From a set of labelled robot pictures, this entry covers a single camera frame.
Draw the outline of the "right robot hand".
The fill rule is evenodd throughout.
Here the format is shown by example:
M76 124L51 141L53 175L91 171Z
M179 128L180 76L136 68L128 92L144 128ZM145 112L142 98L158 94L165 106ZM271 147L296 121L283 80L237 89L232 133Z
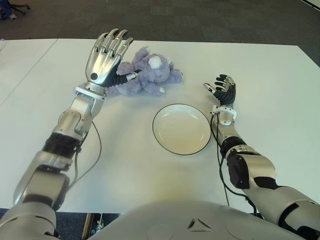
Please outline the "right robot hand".
M232 77L220 74L215 79L214 86L209 83L204 83L203 86L219 101L221 106L233 107L236 99L236 83Z

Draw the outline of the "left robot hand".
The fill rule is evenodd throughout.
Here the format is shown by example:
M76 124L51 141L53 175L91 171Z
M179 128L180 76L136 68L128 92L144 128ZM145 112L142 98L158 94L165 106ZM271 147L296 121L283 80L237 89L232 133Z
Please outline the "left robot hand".
M118 74L120 65L133 38L123 41L128 30L114 28L102 33L95 41L85 67L85 76L88 82L100 87L109 88L127 83L137 78L140 70L131 70L129 73Z

